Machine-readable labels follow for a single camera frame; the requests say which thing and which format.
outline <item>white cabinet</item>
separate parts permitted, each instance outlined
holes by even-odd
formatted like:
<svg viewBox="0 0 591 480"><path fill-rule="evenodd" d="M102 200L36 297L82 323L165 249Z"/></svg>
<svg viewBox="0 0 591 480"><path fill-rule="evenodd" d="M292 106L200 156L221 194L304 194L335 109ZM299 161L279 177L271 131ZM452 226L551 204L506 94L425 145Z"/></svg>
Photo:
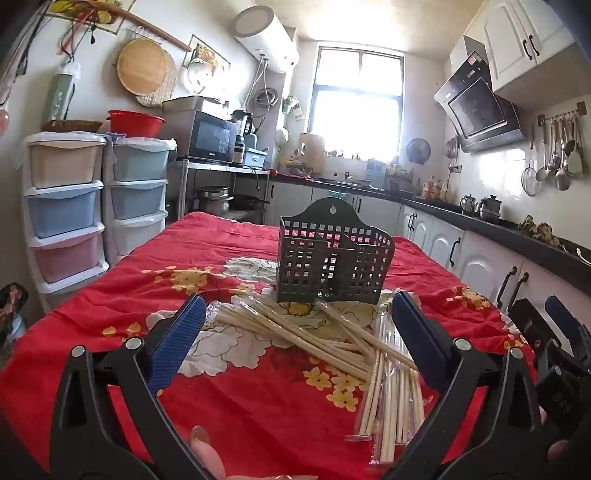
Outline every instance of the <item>white cabinet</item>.
<svg viewBox="0 0 591 480"><path fill-rule="evenodd" d="M564 335L545 312L544 303L548 297L552 295L558 297L580 323L591 329L591 299L587 295L529 260L525 260L519 277L524 278L525 274L527 274L527 281L520 285L515 299L528 299L546 319L563 346L566 343Z"/></svg>
<svg viewBox="0 0 591 480"><path fill-rule="evenodd" d="M502 290L500 309L507 308L519 279L523 257L475 233L466 232L460 255L454 262L453 274L462 283L496 306Z"/></svg>
<svg viewBox="0 0 591 480"><path fill-rule="evenodd" d="M542 0L512 0L538 64L564 50L574 38L552 7Z"/></svg>
<svg viewBox="0 0 591 480"><path fill-rule="evenodd" d="M533 56L525 51L532 50L525 29L510 0L492 0L483 27L495 91L535 67Z"/></svg>
<svg viewBox="0 0 591 480"><path fill-rule="evenodd" d="M272 181L267 206L267 225L279 226L282 216L299 215L311 203L312 187Z"/></svg>
<svg viewBox="0 0 591 480"><path fill-rule="evenodd" d="M414 219L415 211L414 208L409 206L403 206L400 214L398 215L398 225L396 227L396 235L403 236L404 238L410 240L413 231L410 228L410 224Z"/></svg>
<svg viewBox="0 0 591 480"><path fill-rule="evenodd" d="M398 215L401 205L390 200L358 196L356 209L359 220L368 226L374 226L388 233L396 234Z"/></svg>
<svg viewBox="0 0 591 480"><path fill-rule="evenodd" d="M464 230L442 220L433 220L424 252L446 270L452 271L462 250Z"/></svg>
<svg viewBox="0 0 591 480"><path fill-rule="evenodd" d="M410 222L411 230L413 231L410 239L423 251L426 251L425 249L427 248L427 240L429 239L433 220L435 218L431 215L423 212L415 212L414 219Z"/></svg>

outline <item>range hood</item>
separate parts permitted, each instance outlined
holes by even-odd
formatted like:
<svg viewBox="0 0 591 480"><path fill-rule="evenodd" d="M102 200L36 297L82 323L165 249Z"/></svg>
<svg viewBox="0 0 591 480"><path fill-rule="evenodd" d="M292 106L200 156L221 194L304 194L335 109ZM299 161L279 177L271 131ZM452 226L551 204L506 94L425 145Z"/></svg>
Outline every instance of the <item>range hood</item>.
<svg viewBox="0 0 591 480"><path fill-rule="evenodd" d="M493 93L491 71L476 50L435 94L435 100L452 120L465 153L526 138L517 108Z"/></svg>

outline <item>utensil rack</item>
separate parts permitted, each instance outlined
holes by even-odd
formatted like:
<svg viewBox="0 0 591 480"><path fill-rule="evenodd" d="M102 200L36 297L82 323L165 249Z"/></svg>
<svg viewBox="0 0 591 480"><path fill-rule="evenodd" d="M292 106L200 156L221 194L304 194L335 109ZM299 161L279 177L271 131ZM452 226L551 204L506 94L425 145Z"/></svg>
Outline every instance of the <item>utensil rack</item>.
<svg viewBox="0 0 591 480"><path fill-rule="evenodd" d="M556 120L561 117L569 116L569 115L578 115L578 116L586 116L587 115L587 105L585 102L577 102L576 110L570 110L568 112L559 113L558 115L553 115L549 118L546 118L545 114L538 116L538 127L543 127L546 122L551 122L552 120Z"/></svg>
<svg viewBox="0 0 591 480"><path fill-rule="evenodd" d="M281 217L277 303L361 301L377 304L394 241L365 225L346 201L327 197Z"/></svg>

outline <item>stainless steel pot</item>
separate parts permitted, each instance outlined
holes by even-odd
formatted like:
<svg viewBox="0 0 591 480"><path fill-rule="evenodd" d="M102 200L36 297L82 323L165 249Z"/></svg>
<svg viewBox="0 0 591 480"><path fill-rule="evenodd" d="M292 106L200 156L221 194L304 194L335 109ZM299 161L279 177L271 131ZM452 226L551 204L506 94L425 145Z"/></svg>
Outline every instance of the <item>stainless steel pot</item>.
<svg viewBox="0 0 591 480"><path fill-rule="evenodd" d="M230 209L230 200L234 197L226 197L216 200L199 200L199 211L211 213L212 215L223 216Z"/></svg>
<svg viewBox="0 0 591 480"><path fill-rule="evenodd" d="M223 199L230 195L230 187L204 187L195 189L195 196L199 200Z"/></svg>

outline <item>framed picture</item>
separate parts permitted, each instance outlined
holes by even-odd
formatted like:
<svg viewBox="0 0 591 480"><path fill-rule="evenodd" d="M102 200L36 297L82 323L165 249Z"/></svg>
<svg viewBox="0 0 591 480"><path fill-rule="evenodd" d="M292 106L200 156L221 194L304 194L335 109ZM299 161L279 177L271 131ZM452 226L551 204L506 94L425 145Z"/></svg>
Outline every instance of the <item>framed picture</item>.
<svg viewBox="0 0 591 480"><path fill-rule="evenodd" d="M101 3L111 4L129 11L135 0L103 0ZM95 13L94 9L86 3L72 3L67 0L54 0L47 14L68 21L74 19L74 21L82 22L85 25L92 25L96 21L96 28L115 35L119 32L123 23L123 18L111 12L100 11Z"/></svg>
<svg viewBox="0 0 591 480"><path fill-rule="evenodd" d="M208 65L209 69L208 76L210 76L210 79L208 79L207 86L199 95L221 99L228 81L230 62L195 35L191 36L189 47L191 47L191 52L185 55L183 67L189 68L192 61L201 60Z"/></svg>

